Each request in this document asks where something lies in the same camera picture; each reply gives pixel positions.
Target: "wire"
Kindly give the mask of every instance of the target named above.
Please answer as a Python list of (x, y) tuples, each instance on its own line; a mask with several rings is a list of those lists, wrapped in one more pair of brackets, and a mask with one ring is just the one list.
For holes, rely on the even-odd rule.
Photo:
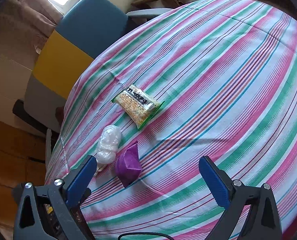
[(121, 238), (123, 236), (131, 236), (131, 235), (151, 235), (151, 236), (163, 236), (169, 240), (174, 240), (173, 237), (166, 235), (166, 234), (162, 234), (162, 233), (152, 233), (152, 232), (134, 232), (134, 233), (125, 233), (125, 234), (121, 234), (118, 236), (117, 240), (121, 240)]

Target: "purple package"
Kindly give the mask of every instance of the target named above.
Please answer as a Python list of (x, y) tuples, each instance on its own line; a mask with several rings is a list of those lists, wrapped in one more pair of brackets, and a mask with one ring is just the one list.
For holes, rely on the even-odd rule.
[(124, 187), (128, 187), (138, 179), (142, 172), (142, 166), (138, 159), (137, 141), (118, 157), (115, 172)]

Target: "red fabric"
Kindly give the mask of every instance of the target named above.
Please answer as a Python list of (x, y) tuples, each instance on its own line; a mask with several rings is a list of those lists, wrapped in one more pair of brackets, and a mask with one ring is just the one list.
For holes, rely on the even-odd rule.
[(292, 236), (295, 234), (297, 230), (297, 216), (294, 219), (293, 223), (286, 229), (286, 231), (283, 233), (283, 240), (291, 240)]

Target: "yellow chair panel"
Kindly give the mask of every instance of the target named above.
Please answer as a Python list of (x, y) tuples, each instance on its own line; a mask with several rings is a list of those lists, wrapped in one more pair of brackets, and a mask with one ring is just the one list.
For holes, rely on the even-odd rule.
[(93, 60), (53, 31), (38, 57), (33, 75), (43, 85), (67, 99), (77, 79)]

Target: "chair backrest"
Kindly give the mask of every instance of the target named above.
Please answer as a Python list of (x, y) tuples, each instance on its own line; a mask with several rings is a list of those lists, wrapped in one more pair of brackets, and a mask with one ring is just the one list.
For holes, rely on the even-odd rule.
[(25, 111), (59, 132), (55, 109), (64, 106), (90, 63), (129, 31), (128, 16), (108, 0), (80, 0), (47, 40), (28, 82)]

